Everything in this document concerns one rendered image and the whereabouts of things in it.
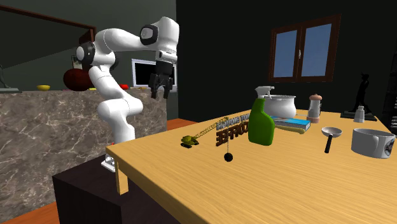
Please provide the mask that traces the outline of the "blue book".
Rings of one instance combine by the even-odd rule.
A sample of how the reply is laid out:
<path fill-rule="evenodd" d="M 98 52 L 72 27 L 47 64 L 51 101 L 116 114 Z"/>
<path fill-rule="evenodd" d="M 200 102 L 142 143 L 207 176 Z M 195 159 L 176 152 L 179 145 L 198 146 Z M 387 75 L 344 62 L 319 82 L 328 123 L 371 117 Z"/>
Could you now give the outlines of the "blue book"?
<path fill-rule="evenodd" d="M 279 118 L 276 116 L 271 116 L 271 118 L 273 119 L 276 125 L 299 128 L 299 129 L 303 129 L 304 131 L 307 131 L 311 125 L 311 122 L 309 120 L 301 120 L 295 118 Z"/>

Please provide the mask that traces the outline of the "silver pink grinder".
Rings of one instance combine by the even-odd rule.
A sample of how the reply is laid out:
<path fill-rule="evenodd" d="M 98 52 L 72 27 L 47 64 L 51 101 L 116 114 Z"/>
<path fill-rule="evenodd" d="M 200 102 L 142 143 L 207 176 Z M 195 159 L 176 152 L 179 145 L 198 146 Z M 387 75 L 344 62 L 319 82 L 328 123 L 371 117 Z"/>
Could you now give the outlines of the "silver pink grinder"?
<path fill-rule="evenodd" d="M 311 123 L 319 123 L 322 97 L 320 95 L 314 94 L 309 97 L 309 100 L 310 106 L 307 113 L 307 120 L 309 120 Z"/>

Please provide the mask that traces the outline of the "light wooden table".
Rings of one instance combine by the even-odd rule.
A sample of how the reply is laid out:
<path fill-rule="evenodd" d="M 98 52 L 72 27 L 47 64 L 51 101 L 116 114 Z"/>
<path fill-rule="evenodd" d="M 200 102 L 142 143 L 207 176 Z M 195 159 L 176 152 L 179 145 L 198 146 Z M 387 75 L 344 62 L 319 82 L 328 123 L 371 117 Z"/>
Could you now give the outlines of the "light wooden table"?
<path fill-rule="evenodd" d="M 180 145 L 210 124 L 108 146 L 119 192 L 133 181 L 182 224 L 397 224 L 397 156 L 353 152 L 356 122 L 324 112 L 304 134 L 276 129 L 270 146 L 246 134 L 216 146 L 215 131 Z M 329 153 L 323 127 L 342 130 Z"/>

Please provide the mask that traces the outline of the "dark robot stand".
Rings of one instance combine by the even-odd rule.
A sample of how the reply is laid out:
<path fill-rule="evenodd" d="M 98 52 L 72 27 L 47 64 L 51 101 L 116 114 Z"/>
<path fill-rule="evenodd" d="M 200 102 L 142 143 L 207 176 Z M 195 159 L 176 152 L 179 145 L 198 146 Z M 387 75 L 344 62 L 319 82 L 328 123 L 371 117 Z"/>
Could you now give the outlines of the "dark robot stand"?
<path fill-rule="evenodd" d="M 131 180 L 120 195 L 103 160 L 101 155 L 52 176 L 60 224 L 180 224 Z"/>

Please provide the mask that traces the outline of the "yellow curved object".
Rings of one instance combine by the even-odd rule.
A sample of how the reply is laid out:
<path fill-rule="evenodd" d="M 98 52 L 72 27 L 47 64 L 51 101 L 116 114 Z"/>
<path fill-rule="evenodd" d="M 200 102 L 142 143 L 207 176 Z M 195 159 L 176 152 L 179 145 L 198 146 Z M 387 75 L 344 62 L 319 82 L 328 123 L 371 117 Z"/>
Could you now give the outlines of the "yellow curved object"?
<path fill-rule="evenodd" d="M 285 127 L 285 126 L 282 126 L 282 127 L 283 127 L 284 130 L 287 130 L 287 131 L 296 132 L 296 133 L 299 133 L 299 134 L 304 134 L 305 133 L 305 130 L 301 129 L 301 128 Z"/>

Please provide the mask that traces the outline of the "small white shaker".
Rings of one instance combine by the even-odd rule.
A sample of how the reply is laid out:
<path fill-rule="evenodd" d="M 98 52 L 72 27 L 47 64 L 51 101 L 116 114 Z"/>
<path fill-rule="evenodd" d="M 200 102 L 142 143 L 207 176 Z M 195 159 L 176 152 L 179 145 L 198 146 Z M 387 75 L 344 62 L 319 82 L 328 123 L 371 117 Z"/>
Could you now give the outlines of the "small white shaker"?
<path fill-rule="evenodd" d="M 355 115 L 354 122 L 356 123 L 364 123 L 365 122 L 365 110 L 364 106 L 358 106 Z"/>

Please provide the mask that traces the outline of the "black figure statue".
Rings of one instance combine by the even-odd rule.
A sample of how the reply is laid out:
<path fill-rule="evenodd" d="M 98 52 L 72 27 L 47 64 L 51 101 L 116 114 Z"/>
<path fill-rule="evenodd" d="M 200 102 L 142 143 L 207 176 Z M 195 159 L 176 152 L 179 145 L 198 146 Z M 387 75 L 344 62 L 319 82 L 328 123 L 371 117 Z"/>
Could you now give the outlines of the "black figure statue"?
<path fill-rule="evenodd" d="M 372 114 L 372 111 L 369 109 L 368 105 L 365 103 L 365 94 L 366 89 L 369 86 L 369 74 L 361 73 L 361 83 L 358 89 L 358 93 L 356 95 L 355 105 L 352 110 L 344 111 L 341 113 L 341 118 L 350 118 L 353 119 L 357 109 L 360 106 L 363 106 L 365 112 L 365 120 L 377 121 L 377 118 Z"/>

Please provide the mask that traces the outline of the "green spray bottle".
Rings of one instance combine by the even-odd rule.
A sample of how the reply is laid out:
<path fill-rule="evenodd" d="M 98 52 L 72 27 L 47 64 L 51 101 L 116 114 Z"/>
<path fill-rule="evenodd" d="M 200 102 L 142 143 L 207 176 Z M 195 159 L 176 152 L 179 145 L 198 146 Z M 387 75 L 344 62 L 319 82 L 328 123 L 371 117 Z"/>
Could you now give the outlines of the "green spray bottle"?
<path fill-rule="evenodd" d="M 271 86 L 256 87 L 258 94 L 255 99 L 248 123 L 248 139 L 252 143 L 262 146 L 270 146 L 274 138 L 275 123 L 273 119 L 264 112 L 265 96 L 270 95 L 270 91 L 274 89 Z"/>

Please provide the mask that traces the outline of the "white pot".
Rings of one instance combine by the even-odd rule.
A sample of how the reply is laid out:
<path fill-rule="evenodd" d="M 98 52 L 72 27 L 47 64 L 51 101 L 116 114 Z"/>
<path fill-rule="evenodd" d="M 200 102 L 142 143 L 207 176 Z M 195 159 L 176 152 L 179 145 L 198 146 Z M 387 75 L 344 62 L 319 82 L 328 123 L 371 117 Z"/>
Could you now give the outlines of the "white pot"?
<path fill-rule="evenodd" d="M 265 95 L 263 110 L 269 116 L 294 118 L 296 116 L 294 95 Z"/>

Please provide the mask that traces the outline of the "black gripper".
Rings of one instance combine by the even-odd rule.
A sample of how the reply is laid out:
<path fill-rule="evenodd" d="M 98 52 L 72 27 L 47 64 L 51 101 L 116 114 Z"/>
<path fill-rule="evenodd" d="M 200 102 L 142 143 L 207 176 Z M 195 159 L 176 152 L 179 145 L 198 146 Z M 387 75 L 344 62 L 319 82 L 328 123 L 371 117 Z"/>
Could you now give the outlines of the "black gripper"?
<path fill-rule="evenodd" d="M 150 75 L 150 80 L 148 86 L 151 89 L 151 97 L 153 99 L 157 98 L 157 90 L 160 86 L 160 78 L 159 75 L 167 75 L 173 77 L 174 74 L 174 64 L 171 62 L 165 62 L 161 60 L 155 61 L 155 70 Z M 163 87 L 164 87 L 164 99 L 167 99 L 169 96 L 169 92 L 172 90 L 173 86 L 173 78 L 167 77 L 163 79 Z"/>

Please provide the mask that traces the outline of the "white framed screen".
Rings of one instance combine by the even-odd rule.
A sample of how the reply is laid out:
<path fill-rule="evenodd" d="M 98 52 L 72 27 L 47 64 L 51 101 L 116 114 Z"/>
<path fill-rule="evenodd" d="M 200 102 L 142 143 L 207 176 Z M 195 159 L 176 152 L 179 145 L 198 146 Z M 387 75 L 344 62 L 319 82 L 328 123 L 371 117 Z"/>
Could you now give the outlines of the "white framed screen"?
<path fill-rule="evenodd" d="M 132 86 L 148 87 L 150 74 L 155 72 L 156 62 L 151 60 L 131 59 Z"/>

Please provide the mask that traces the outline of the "yellow toy crane with ball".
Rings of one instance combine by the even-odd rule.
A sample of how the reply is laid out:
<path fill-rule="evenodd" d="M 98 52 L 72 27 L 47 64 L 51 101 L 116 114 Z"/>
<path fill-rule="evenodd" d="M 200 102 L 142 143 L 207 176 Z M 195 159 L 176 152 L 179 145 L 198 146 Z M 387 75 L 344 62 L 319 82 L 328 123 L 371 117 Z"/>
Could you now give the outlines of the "yellow toy crane with ball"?
<path fill-rule="evenodd" d="M 218 122 L 213 123 L 212 125 L 208 126 L 206 129 L 202 130 L 201 132 L 199 132 L 198 134 L 196 134 L 194 136 L 182 137 L 181 146 L 185 147 L 185 148 L 191 148 L 193 145 L 198 145 L 199 144 L 199 142 L 197 141 L 198 138 L 200 138 L 204 134 L 208 133 L 209 131 L 215 129 L 217 127 L 217 125 L 227 122 L 228 120 L 229 120 L 229 118 L 227 116 L 223 117 Z M 227 151 L 224 155 L 224 159 L 227 162 L 231 162 L 233 160 L 233 155 L 229 152 L 229 147 L 227 148 Z"/>

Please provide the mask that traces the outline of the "brown framed window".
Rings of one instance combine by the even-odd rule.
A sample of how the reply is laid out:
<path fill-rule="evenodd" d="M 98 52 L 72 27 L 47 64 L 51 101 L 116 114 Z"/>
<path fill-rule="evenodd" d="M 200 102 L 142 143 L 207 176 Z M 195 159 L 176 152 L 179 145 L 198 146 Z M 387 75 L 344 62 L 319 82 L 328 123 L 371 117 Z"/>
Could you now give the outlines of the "brown framed window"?
<path fill-rule="evenodd" d="M 268 80 L 331 82 L 340 22 L 337 14 L 272 29 Z"/>

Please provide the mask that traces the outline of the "brown letter sign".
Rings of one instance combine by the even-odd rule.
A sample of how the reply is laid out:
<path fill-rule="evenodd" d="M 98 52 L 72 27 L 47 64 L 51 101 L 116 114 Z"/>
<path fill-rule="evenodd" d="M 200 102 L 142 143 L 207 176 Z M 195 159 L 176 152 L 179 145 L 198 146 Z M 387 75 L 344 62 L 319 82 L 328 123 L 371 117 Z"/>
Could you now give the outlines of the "brown letter sign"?
<path fill-rule="evenodd" d="M 243 121 L 233 126 L 226 126 L 222 130 L 220 129 L 220 126 L 217 126 L 216 146 L 220 146 L 224 143 L 227 143 L 229 140 L 233 140 L 235 137 L 247 133 L 248 124 L 248 121 Z"/>

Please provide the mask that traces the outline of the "marble counter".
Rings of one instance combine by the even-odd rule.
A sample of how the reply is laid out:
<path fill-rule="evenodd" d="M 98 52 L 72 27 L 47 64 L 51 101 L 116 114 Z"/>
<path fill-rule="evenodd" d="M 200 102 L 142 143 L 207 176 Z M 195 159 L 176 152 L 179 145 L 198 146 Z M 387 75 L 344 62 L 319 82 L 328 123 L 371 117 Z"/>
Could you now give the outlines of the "marble counter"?
<path fill-rule="evenodd" d="M 102 97 L 66 89 L 70 68 L 4 70 L 20 92 L 0 94 L 0 223 L 54 202 L 53 175 L 103 155 L 114 142 L 97 115 Z"/>

